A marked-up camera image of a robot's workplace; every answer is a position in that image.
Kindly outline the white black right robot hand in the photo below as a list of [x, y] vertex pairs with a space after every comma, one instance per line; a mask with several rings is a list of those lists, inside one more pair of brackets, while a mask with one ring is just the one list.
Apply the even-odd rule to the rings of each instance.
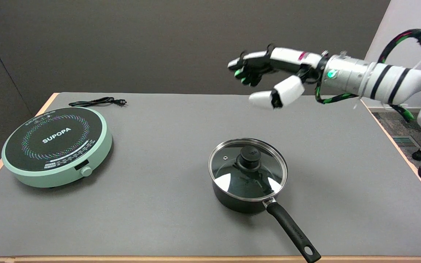
[[228, 63], [227, 68], [243, 85], [255, 87], [264, 75], [285, 72], [288, 78], [271, 90], [254, 92], [249, 103], [258, 108], [280, 109], [297, 100], [304, 92], [304, 83], [315, 83], [322, 74], [325, 57], [319, 54], [269, 45], [267, 50], [246, 54]]

